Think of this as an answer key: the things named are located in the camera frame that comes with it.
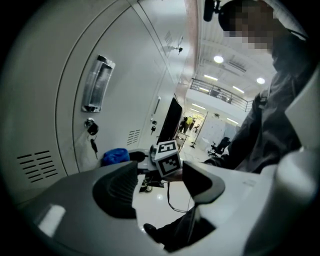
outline black cap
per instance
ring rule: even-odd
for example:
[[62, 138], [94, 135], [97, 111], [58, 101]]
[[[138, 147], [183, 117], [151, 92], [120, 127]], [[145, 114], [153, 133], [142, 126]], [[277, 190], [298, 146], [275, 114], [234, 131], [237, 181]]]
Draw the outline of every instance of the black cap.
[[243, 2], [244, 0], [232, 0], [221, 7], [218, 20], [223, 31], [233, 32], [235, 30], [230, 26], [230, 18], [234, 18], [236, 11], [243, 6]]

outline sleeve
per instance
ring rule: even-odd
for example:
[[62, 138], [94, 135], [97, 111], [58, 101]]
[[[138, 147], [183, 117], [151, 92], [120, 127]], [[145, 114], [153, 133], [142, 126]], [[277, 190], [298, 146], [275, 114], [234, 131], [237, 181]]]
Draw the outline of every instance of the sleeve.
[[252, 151], [261, 128], [260, 103], [261, 95], [258, 94], [254, 98], [252, 109], [243, 121], [240, 130], [228, 146], [229, 154], [224, 154], [221, 157], [212, 157], [206, 160], [205, 164], [235, 169], [246, 158]]

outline railing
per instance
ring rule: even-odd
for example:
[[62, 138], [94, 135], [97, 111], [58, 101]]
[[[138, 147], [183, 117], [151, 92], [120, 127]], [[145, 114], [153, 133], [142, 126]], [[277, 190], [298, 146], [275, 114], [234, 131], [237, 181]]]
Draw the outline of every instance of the railing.
[[198, 79], [192, 79], [192, 85], [191, 89], [199, 91], [201, 93], [210, 95], [212, 97], [215, 97], [217, 99], [220, 99], [226, 103], [229, 103], [231, 105], [234, 105], [241, 110], [245, 112], [249, 112], [252, 108], [252, 102], [246, 101], [244, 98], [241, 98], [235, 94], [233, 94], [231, 91], [225, 90], [219, 86], [209, 84], [205, 81], [201, 81]]

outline ceiling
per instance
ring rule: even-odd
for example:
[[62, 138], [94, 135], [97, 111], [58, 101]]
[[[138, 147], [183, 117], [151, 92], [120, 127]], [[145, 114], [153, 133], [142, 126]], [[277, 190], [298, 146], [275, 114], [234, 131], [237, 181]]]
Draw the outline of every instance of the ceiling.
[[[222, 0], [223, 6], [229, 0]], [[266, 0], [273, 7], [275, 15], [289, 29], [304, 33], [294, 18], [278, 1]], [[266, 51], [256, 50], [242, 38], [224, 36], [218, 16], [215, 14], [211, 22], [203, 20], [205, 0], [198, 0], [198, 53], [195, 77], [207, 83], [222, 87], [247, 101], [252, 100], [261, 90], [268, 88], [276, 73], [272, 57]], [[223, 63], [216, 63], [214, 56], [222, 56]], [[218, 80], [204, 77], [208, 75]], [[258, 78], [265, 80], [257, 83]]]

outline ventilation grille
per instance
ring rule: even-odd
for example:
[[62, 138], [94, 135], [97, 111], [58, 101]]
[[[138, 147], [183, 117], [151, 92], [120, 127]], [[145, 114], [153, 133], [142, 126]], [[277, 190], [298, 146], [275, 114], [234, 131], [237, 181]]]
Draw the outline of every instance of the ventilation grille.
[[228, 61], [228, 65], [230, 65], [231, 67], [234, 67], [237, 70], [240, 70], [243, 73], [247, 72], [247, 70], [243, 68], [240, 64], [235, 63], [233, 61]]
[[138, 142], [139, 136], [140, 136], [140, 130], [129, 131], [129, 136], [128, 136], [128, 139], [126, 141], [126, 145], [129, 146], [129, 145], [131, 145], [133, 143]]
[[165, 42], [166, 42], [166, 45], [168, 46], [167, 54], [169, 54], [169, 53], [170, 53], [171, 46], [172, 46], [172, 43], [173, 43], [170, 30], [168, 31], [168, 33], [166, 33], [166, 35], [165, 35], [165, 37], [164, 37], [164, 40], [165, 40]]
[[22, 155], [17, 157], [17, 160], [30, 183], [38, 182], [58, 174], [49, 150], [33, 155]]

